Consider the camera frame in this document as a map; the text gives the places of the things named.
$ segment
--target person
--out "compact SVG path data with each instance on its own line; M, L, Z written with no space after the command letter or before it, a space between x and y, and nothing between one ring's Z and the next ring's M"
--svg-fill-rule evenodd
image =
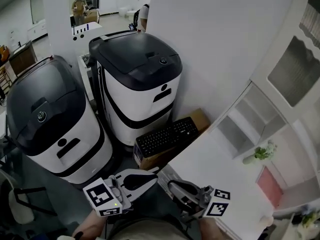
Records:
M95 240L102 234L108 217L99 217L92 211L84 222L73 232L76 240ZM200 218L198 220L202 240L225 240L215 219ZM108 240L192 240L176 219L140 218L128 220L120 226L114 224Z
M88 8L86 0L74 0L72 3L72 11L75 21L75 26L85 24L85 9Z
M141 7L139 11L139 17L138 17L138 32L146 32L147 29L147 22L148 22L148 14L149 14L149 4L145 4Z

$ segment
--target pink book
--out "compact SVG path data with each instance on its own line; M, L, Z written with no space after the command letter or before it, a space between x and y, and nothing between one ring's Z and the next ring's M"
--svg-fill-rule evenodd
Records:
M273 207L277 208L284 192L267 167L264 167L257 184L270 200Z

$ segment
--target brown armchair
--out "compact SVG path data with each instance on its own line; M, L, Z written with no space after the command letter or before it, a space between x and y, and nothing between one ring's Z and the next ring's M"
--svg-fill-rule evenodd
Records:
M9 58L10 52L8 47L6 46L1 46L0 47L0 54L1 54L1 61L2 63L5 63L7 61L7 59Z

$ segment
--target green plant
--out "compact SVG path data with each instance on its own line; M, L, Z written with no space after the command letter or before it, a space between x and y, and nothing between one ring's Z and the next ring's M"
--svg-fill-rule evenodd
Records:
M254 150L254 157L259 160L271 159L277 151L277 145L272 140L268 141L267 147L257 147Z

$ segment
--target keyboard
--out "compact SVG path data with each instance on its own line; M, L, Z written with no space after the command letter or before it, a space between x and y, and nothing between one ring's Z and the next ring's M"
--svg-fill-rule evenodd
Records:
M184 144L198 134L194 121L186 117L136 138L136 145L147 158Z

